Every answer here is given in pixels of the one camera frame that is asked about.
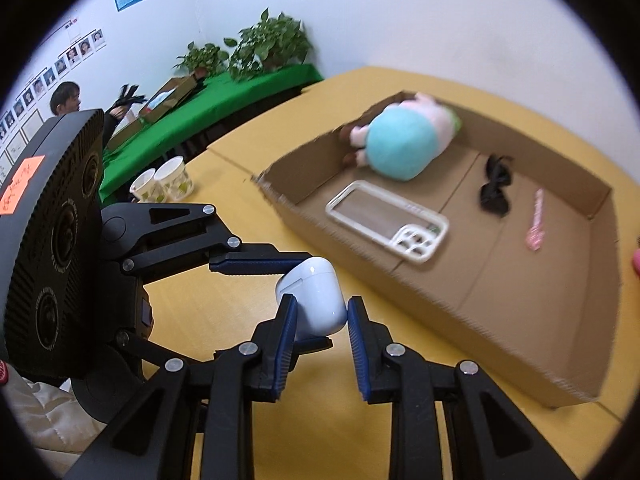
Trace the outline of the green potted plant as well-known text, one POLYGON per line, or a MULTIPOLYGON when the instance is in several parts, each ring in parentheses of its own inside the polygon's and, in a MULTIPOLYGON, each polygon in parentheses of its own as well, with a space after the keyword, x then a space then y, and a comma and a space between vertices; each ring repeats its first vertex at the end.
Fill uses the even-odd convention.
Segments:
POLYGON ((174 69, 187 70, 198 78, 217 76, 227 69, 229 58, 229 52, 216 44, 208 42, 203 47, 198 47, 191 41, 186 46, 186 53, 176 57, 174 69))
POLYGON ((314 50, 302 21, 284 12, 272 15, 268 8, 237 37, 224 38, 224 45, 231 50, 228 72, 234 80, 249 80, 292 64, 304 64, 314 50))

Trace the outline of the white earbuds case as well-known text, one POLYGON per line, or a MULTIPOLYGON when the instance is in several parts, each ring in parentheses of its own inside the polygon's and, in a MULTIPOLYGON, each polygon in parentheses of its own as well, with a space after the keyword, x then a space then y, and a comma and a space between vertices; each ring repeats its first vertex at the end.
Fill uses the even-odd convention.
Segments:
POLYGON ((340 282, 326 258, 308 258, 282 276, 276 285, 277 301, 284 295, 292 295, 297 301, 297 340, 330 336, 346 324, 340 282))

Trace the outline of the teal pink plush pig toy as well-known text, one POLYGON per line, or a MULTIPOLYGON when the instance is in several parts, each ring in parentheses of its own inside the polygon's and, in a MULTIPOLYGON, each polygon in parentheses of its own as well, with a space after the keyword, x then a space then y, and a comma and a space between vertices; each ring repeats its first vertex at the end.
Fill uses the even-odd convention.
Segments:
POLYGON ((418 92, 386 105, 367 125, 344 127, 340 140, 350 151, 342 164, 407 182, 448 148, 461 126, 452 108, 418 92))

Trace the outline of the shallow brown cardboard box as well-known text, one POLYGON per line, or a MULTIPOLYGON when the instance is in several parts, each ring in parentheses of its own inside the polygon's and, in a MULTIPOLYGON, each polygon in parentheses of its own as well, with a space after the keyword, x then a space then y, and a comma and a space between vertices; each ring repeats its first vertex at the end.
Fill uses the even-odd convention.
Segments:
POLYGON ((333 263, 437 330, 483 366, 550 408, 592 402, 610 364, 620 303, 612 188, 537 139, 558 126, 502 99, 454 101, 460 133, 419 177, 394 182, 345 168, 336 130, 276 160, 257 180, 283 222, 333 263), (480 208, 491 154, 511 156, 504 218, 480 208), (426 263, 408 263, 326 215, 365 180, 445 216, 426 263), (538 252, 525 244, 544 190, 538 252))

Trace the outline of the green table cloth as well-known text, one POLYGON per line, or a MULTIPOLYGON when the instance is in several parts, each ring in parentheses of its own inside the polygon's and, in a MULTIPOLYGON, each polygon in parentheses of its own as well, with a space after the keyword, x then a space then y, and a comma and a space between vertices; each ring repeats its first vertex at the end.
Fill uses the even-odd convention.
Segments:
POLYGON ((204 88, 178 105, 158 122, 145 125, 119 148, 103 156, 100 197, 104 204, 116 200, 120 188, 129 188, 151 162, 216 122, 264 99, 322 81, 311 64, 291 65, 254 79, 234 81, 224 73, 206 79, 204 88))

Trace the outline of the black sunglasses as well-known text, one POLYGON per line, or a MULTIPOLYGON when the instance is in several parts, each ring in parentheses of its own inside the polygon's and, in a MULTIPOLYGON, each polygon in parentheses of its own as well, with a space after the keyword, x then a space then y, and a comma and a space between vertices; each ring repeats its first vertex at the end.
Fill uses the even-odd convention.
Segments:
POLYGON ((512 184, 512 160, 511 156, 491 154, 485 164, 487 182, 480 188, 480 208, 499 218, 504 218, 511 208, 503 189, 512 184))

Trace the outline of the cardboard box on green table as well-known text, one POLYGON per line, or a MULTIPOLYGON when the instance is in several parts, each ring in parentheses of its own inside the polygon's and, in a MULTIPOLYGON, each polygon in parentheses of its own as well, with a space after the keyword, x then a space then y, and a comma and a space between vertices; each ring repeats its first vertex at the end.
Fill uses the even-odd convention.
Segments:
POLYGON ((142 105, 138 117, 145 124, 155 124, 204 88, 204 80, 194 75, 172 77, 142 105))

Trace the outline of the white floral paper cup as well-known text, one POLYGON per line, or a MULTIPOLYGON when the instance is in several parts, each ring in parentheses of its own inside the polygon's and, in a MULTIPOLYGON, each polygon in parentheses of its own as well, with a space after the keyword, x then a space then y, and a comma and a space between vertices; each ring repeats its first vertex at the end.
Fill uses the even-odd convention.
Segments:
POLYGON ((164 162, 155 171, 154 180, 163 193, 174 202, 184 200, 194 191, 194 183, 186 171, 186 163, 182 156, 175 156, 164 162))

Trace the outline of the pink transparent wand toy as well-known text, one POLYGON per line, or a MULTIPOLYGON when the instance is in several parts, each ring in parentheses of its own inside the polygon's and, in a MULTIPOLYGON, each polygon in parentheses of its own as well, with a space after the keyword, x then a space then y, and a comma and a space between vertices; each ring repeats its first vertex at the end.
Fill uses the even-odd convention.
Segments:
POLYGON ((544 229, 542 228, 542 210, 544 209, 544 190, 538 188, 534 199, 534 214, 532 225, 529 227, 525 244, 532 252, 538 252, 544 241, 544 229))

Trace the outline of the clear white phone case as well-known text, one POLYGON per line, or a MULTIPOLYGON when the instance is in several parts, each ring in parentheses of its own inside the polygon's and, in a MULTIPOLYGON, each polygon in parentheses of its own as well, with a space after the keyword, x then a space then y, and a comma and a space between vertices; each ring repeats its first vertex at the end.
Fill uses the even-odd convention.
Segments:
POLYGON ((346 185, 324 211, 341 226, 417 266, 434 256, 449 231, 442 214, 365 180, 346 185))

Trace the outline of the seated person in background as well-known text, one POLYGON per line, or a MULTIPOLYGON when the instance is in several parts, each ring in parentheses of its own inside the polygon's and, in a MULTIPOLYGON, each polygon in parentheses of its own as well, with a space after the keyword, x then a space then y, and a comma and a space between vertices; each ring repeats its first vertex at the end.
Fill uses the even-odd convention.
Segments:
MULTIPOLYGON (((102 146, 107 147, 116 127, 122 118, 130 111, 134 104, 145 101, 143 94, 137 94, 137 84, 124 84, 120 89, 118 99, 104 112, 102 128, 102 146)), ((54 116, 62 116, 80 111, 80 87, 75 81, 65 81, 58 85, 50 97, 50 110, 54 116)))

